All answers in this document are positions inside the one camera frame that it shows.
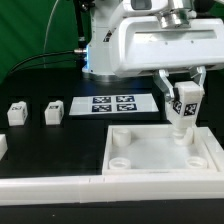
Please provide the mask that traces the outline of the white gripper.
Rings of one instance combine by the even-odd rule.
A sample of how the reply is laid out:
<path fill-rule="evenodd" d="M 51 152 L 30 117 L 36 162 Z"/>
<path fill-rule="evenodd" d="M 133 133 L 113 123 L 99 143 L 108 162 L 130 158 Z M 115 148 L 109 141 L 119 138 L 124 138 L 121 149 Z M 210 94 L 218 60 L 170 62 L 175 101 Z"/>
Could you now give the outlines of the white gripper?
<path fill-rule="evenodd" d="M 109 55 L 111 69 L 119 77 L 151 75 L 158 70 L 153 80 L 165 101 L 172 102 L 175 94 L 169 72 L 190 68 L 190 88 L 197 90 L 204 86 L 206 68 L 224 68 L 224 23 L 193 19 L 188 28 L 163 29 L 155 17 L 129 17 L 113 32 Z"/>

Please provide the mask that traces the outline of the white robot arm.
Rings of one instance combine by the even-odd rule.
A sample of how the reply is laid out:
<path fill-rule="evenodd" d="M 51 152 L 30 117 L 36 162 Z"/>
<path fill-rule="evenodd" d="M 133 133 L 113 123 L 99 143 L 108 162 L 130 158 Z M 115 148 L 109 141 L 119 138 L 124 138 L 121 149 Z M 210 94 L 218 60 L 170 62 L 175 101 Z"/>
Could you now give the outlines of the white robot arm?
<path fill-rule="evenodd" d="M 171 74 L 224 69 L 224 21 L 207 12 L 221 0 L 95 0 L 83 73 L 107 82 L 151 76 L 167 101 L 177 97 Z"/>

